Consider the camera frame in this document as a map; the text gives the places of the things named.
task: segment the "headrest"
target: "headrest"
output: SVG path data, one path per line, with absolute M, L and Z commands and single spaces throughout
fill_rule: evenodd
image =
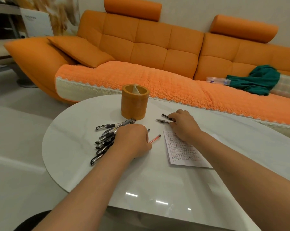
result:
M 108 13 L 158 22 L 162 4 L 145 0 L 104 0 L 104 8 Z
M 213 19 L 211 33 L 268 43 L 278 33 L 278 26 L 225 15 Z

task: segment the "pile of pens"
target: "pile of pens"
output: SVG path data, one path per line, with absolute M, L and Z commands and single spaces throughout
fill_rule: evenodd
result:
M 162 114 L 162 116 L 168 118 L 169 120 L 172 120 L 171 118 L 169 118 L 165 114 Z M 167 123 L 167 124 L 170 123 L 168 121 L 161 120 L 161 119 L 156 119 L 156 120 L 161 122 L 161 123 Z M 97 161 L 101 157 L 103 157 L 103 155 L 108 151 L 108 149 L 114 144 L 116 132 L 117 132 L 117 129 L 119 127 L 125 126 L 127 124 L 134 124 L 135 122 L 136 122 L 136 120 L 131 118 L 131 119 L 126 120 L 122 123 L 106 124 L 106 125 L 96 127 L 96 131 L 104 130 L 104 129 L 108 129 L 108 130 L 104 131 L 102 133 L 102 135 L 99 137 L 99 140 L 97 140 L 95 142 L 97 144 L 96 149 L 98 149 L 98 150 L 96 152 L 96 156 L 93 159 L 91 159 L 90 165 L 94 165 L 95 163 L 97 163 Z M 153 143 L 155 140 L 157 140 L 160 137 L 161 137 L 161 135 L 158 135 L 153 140 L 151 140 L 150 143 Z

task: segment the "wooden cup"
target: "wooden cup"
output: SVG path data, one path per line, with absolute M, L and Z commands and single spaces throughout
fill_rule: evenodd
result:
M 136 85 L 139 94 L 132 93 L 133 84 L 127 84 L 122 87 L 122 107 L 121 114 L 124 118 L 141 120 L 145 117 L 147 102 L 150 90 Z

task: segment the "red pen refill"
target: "red pen refill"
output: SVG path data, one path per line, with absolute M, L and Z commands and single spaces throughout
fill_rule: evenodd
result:
M 156 141 L 158 138 L 160 138 L 161 135 L 158 135 L 157 137 L 155 137 L 153 140 L 151 140 L 149 143 L 153 143 L 154 141 Z

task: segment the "clear plastic container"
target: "clear plastic container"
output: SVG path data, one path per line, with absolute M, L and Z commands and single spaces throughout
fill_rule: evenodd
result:
M 229 85 L 231 83 L 231 80 L 227 79 L 227 78 L 207 77 L 207 82 L 216 83 L 216 84 L 223 84 L 223 85 Z

